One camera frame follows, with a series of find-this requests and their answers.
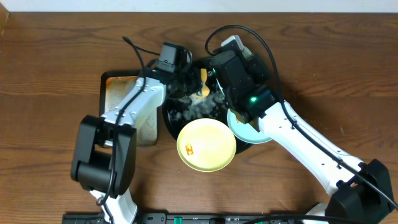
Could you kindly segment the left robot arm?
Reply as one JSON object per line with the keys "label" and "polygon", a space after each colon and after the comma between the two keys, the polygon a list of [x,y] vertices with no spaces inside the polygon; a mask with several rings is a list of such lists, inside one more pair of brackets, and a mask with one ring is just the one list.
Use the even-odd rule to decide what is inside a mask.
{"label": "left robot arm", "polygon": [[200,69],[191,65],[169,73],[159,68],[120,70],[136,78],[132,90],[113,109],[80,122],[71,178],[92,194],[103,211],[102,223],[133,223],[137,205],[129,185],[134,176],[137,130],[166,98],[181,98],[200,90]]}

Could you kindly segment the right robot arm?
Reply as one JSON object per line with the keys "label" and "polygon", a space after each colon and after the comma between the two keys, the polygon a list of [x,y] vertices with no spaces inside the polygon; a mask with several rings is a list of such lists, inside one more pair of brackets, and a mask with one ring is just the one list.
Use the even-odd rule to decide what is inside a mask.
{"label": "right robot arm", "polygon": [[311,127],[264,83],[266,67],[256,54],[226,50],[210,65],[227,104],[244,124],[279,143],[319,181],[330,200],[308,212],[308,222],[379,223],[397,209],[387,167],[366,164]]}

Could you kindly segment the light blue plate top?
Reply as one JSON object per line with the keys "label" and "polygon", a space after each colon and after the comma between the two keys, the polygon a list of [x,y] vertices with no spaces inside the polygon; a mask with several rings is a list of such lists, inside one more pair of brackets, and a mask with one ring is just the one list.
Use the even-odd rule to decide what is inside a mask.
{"label": "light blue plate top", "polygon": [[249,58],[252,56],[252,52],[246,46],[244,46],[242,55],[244,58]]}

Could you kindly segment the yellow green sponge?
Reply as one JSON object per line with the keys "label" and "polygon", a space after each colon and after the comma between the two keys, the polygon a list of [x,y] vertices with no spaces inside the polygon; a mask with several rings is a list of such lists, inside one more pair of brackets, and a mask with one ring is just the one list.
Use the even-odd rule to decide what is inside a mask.
{"label": "yellow green sponge", "polygon": [[208,79],[207,69],[201,68],[200,75],[201,75],[201,89],[199,92],[194,94],[194,97],[198,99],[206,98],[210,94],[210,89],[206,85],[206,81]]}

